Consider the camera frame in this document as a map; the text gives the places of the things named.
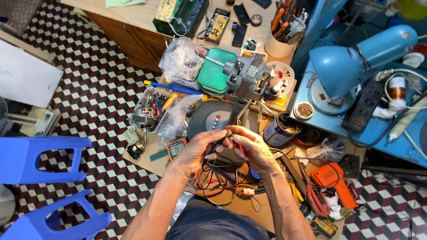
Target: multimeter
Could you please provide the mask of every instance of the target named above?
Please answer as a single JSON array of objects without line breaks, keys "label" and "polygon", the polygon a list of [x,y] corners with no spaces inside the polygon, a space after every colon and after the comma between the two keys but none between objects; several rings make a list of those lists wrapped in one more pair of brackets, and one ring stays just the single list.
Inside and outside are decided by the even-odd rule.
[{"label": "multimeter", "polygon": [[187,139],[181,138],[174,142],[168,143],[167,152],[169,153],[169,158],[172,161],[178,153],[184,149],[185,145],[187,145]]}]

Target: white board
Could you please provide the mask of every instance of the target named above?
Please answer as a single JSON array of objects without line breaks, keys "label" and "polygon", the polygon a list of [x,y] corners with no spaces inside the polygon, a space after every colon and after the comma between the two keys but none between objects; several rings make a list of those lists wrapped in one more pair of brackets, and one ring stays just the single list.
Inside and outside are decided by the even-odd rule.
[{"label": "white board", "polygon": [[0,39],[0,96],[47,108],[63,73]]}]

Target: blue plastic stool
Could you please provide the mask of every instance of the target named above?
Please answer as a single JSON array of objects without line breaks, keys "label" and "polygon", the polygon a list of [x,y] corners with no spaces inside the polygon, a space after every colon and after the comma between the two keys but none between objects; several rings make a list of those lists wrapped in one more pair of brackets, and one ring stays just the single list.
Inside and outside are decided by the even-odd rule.
[{"label": "blue plastic stool", "polygon": [[[81,181],[86,177],[86,173],[79,173],[83,147],[92,147],[89,138],[65,136],[0,138],[0,183]],[[50,173],[38,169],[40,154],[52,149],[74,149],[73,163],[69,172]]]},{"label": "blue plastic stool", "polygon": [[[108,227],[111,222],[109,212],[99,215],[92,205],[85,199],[90,190],[83,190],[70,197],[61,199],[40,209],[27,213],[18,220],[1,237],[1,240],[81,240],[86,238],[92,240],[99,231]],[[53,230],[59,227],[60,213],[53,213],[58,208],[73,202],[78,202],[91,217],[83,222],[65,230]]]}]

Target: clear plastic bag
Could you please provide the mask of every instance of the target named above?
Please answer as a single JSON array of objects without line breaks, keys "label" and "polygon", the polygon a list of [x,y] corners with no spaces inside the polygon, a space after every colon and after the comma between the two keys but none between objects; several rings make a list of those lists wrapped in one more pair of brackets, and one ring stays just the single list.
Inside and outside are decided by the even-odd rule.
[{"label": "clear plastic bag", "polygon": [[166,82],[178,79],[193,80],[202,68],[204,59],[194,51],[189,37],[172,41],[163,54],[159,67],[163,69]]},{"label": "clear plastic bag", "polygon": [[307,158],[315,158],[315,163],[320,166],[326,163],[339,162],[344,155],[345,141],[336,135],[330,135],[320,145],[307,149]]},{"label": "clear plastic bag", "polygon": [[157,148],[163,149],[177,138],[187,136],[186,112],[191,105],[203,101],[203,95],[177,97],[167,109],[163,122],[158,126]]}]

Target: power outlet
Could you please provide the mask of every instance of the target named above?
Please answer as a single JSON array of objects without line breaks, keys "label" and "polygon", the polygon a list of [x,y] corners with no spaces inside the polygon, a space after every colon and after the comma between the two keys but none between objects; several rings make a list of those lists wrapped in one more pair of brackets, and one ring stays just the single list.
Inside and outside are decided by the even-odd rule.
[{"label": "power outlet", "polygon": [[362,133],[380,102],[383,92],[382,82],[371,79],[365,90],[357,96],[353,107],[347,111],[341,127],[349,132]]}]

